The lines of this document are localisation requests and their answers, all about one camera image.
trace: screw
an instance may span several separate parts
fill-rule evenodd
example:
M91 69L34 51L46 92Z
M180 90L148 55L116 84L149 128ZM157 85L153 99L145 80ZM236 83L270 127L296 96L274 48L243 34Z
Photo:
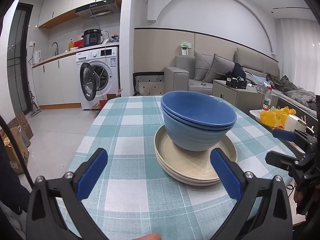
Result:
M253 178L253 173L251 171L247 171L245 173L245 176L248 178L248 179L252 179Z
M276 181L281 181L282 180L282 177L280 175L276 175L275 178L276 178Z
M66 174L64 174L64 177L66 179L71 179L73 177L73 172L71 172L71 171L67 172Z
M44 180L44 177L43 176L38 176L37 178L36 178L36 182L41 182L41 181L43 181Z

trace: range hood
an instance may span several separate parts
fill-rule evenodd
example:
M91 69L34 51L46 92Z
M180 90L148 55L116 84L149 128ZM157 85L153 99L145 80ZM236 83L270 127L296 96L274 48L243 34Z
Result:
M90 18L104 14L120 12L120 7L116 0L104 0L90 3L76 9L76 14L82 18Z

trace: stacked plates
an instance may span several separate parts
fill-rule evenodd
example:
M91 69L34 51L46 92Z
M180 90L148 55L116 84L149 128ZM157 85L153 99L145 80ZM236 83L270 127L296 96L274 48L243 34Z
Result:
M236 113L211 96L172 91L161 98L164 125L174 143L188 151L204 151L232 129Z
M220 181L210 163L210 153L214 148L221 148L231 161L237 160L236 148L226 135L214 147L194 152L177 146L162 126L156 132L154 146L161 167L174 179L194 186L207 186Z

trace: washing machine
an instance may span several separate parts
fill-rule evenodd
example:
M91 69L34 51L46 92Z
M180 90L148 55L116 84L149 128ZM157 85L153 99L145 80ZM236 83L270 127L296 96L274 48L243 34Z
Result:
M82 90L82 109L92 108L107 94L117 94L119 89L118 47L92 49L76 54L79 68L79 88Z

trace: blue gripper pad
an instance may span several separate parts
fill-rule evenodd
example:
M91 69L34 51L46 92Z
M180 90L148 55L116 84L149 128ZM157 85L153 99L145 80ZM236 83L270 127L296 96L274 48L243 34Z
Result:
M242 183L245 183L245 180L242 177L243 181L241 182L241 178L236 176L236 174L230 167L230 165L232 164L235 164L236 166L238 166L238 164L231 162L220 148L216 148L211 151L210 163L212 167L215 169L216 173L218 174L229 197L236 199L237 202L239 202L242 197Z
M79 201L89 197L94 185L99 179L107 163L107 151L105 149L98 148L96 152L90 157L90 159L87 162L82 163L77 169L78 171L81 170L81 168L85 168L83 175L77 182L76 194Z
M286 140L288 142L293 142L297 139L294 132L280 130L280 129L274 129L272 132L272 135L274 138Z

